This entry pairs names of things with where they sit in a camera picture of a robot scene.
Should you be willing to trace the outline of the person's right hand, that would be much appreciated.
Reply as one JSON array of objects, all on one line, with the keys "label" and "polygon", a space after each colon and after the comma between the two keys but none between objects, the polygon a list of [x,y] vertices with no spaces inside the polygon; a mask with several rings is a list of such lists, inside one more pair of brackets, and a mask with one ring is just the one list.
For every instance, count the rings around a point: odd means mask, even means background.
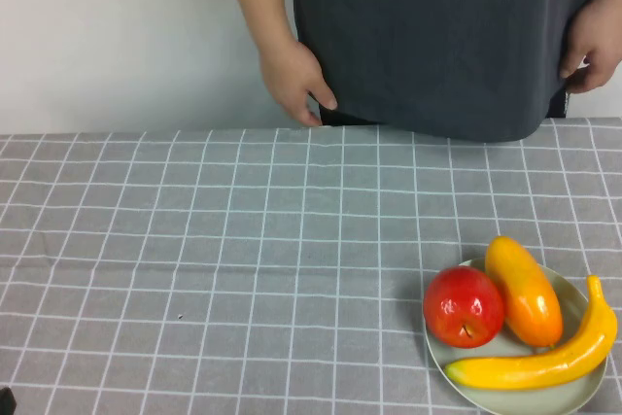
[{"label": "person's right hand", "polygon": [[321,126],[320,118],[310,110],[307,98],[313,97],[324,108],[335,110],[336,98],[329,88],[315,55],[298,41],[262,45],[259,63],[267,90],[282,109],[303,126]]}]

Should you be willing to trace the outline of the person's left hand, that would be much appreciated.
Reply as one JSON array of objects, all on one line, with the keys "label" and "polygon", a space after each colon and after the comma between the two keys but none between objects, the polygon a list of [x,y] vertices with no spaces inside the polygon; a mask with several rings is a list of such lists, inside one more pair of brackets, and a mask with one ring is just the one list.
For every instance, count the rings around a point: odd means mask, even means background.
[{"label": "person's left hand", "polygon": [[621,0],[592,0],[571,23],[560,76],[568,93],[604,86],[621,62]]}]

